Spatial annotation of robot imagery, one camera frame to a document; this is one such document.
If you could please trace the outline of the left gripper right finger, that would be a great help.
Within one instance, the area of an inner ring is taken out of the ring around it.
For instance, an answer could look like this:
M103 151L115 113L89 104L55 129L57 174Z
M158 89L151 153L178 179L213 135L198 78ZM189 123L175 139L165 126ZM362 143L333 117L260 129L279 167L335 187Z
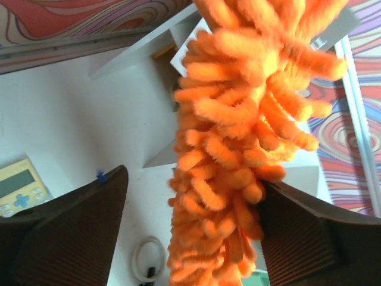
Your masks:
M283 182L257 206L271 285L380 285L380 219Z

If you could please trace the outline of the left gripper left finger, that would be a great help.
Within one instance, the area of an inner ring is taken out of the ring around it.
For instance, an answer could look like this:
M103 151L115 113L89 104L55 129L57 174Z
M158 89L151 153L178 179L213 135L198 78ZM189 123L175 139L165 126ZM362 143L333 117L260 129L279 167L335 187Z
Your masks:
M129 174L95 181L1 218L1 285L106 285Z

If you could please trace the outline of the orange microfiber duster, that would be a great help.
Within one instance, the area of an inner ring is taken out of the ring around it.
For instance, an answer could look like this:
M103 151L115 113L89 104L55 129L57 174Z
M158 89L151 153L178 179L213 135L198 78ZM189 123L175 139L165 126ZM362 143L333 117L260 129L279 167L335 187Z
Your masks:
M284 161L315 151L298 123L332 106L302 97L315 77L338 80L347 64L310 46L345 1L196 1L209 26L187 45L169 186L175 196L167 266L170 285L241 285L263 237L249 206Z

